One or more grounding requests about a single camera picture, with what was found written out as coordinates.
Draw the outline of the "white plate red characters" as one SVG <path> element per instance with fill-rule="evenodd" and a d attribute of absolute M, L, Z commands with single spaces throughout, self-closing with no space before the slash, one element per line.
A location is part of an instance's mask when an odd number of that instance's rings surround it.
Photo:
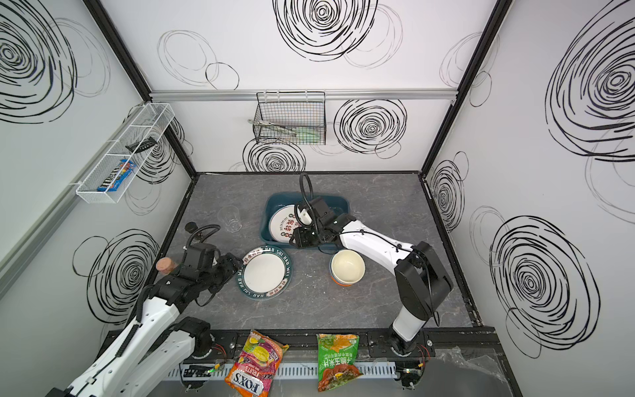
<path fill-rule="evenodd" d="M 297 220 L 295 213 L 295 205 L 286 205 L 271 216 L 268 224 L 268 230 L 271 239 L 277 243 L 289 243 L 294 234 L 294 230 L 302 226 Z"/>

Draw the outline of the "green rim Hao Shi Wei plate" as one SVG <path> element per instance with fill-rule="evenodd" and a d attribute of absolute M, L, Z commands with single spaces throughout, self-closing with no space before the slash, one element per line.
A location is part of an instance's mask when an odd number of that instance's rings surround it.
<path fill-rule="evenodd" d="M 293 263 L 289 254 L 277 246 L 259 246 L 243 257 L 236 274 L 240 291 L 250 299 L 272 299 L 290 284 Z"/>

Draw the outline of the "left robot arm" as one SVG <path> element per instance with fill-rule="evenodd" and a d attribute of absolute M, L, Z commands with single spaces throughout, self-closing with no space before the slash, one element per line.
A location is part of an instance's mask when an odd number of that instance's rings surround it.
<path fill-rule="evenodd" d="M 210 324 L 180 314 L 201 292 L 216 294 L 243 268 L 231 253 L 205 258 L 197 268 L 174 271 L 147 287 L 134 319 L 95 362 L 64 390 L 49 396 L 147 396 L 184 360 L 215 348 Z"/>

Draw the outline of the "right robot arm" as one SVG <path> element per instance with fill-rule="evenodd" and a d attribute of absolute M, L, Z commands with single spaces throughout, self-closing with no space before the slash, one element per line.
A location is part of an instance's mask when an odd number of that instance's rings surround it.
<path fill-rule="evenodd" d="M 389 238 L 348 213 L 335 214 L 322 197 L 294 205 L 300 226 L 289 244 L 304 249 L 334 244 L 383 266 L 394 277 L 402 308 L 390 327 L 393 351 L 406 357 L 428 320 L 454 288 L 438 254 L 428 243 L 405 243 Z"/>

